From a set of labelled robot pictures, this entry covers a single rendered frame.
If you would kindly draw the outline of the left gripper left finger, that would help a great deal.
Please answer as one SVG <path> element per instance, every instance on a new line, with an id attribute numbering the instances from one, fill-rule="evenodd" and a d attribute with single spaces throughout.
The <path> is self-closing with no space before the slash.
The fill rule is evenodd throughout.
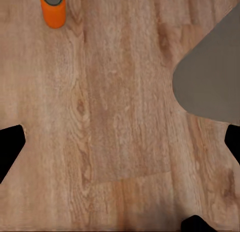
<path id="1" fill-rule="evenodd" d="M 0 184 L 26 143 L 21 125 L 0 130 Z"/>

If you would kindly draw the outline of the can of soda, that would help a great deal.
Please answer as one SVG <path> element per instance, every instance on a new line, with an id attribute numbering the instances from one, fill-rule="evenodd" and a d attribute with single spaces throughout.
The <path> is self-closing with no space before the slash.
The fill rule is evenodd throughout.
<path id="1" fill-rule="evenodd" d="M 65 0 L 40 0 L 45 23 L 53 29 L 63 27 L 66 22 Z"/>

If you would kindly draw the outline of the trash can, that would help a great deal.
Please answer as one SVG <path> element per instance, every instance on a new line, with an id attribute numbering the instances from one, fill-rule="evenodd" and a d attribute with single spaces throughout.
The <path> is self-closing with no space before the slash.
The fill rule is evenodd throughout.
<path id="1" fill-rule="evenodd" d="M 240 126 L 240 1 L 179 61 L 171 86 L 189 114 Z"/>

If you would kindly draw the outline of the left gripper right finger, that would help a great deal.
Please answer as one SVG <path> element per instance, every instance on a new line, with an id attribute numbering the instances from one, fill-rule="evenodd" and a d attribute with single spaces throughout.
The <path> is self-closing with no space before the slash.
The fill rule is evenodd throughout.
<path id="1" fill-rule="evenodd" d="M 229 125 L 224 142 L 240 164 L 240 126 Z"/>

